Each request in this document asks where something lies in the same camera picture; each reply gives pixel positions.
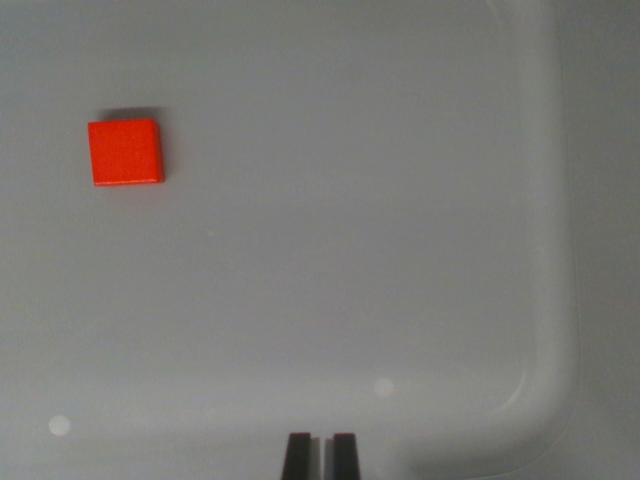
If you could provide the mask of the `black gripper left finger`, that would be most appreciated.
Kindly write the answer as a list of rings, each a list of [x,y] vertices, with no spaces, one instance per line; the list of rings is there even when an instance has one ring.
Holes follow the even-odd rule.
[[[288,437],[282,480],[320,478],[320,439],[309,432],[291,433]]]

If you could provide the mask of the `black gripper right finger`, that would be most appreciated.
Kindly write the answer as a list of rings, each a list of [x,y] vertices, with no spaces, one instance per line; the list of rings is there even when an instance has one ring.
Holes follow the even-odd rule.
[[[354,433],[336,433],[325,440],[325,480],[360,480],[361,471]]]

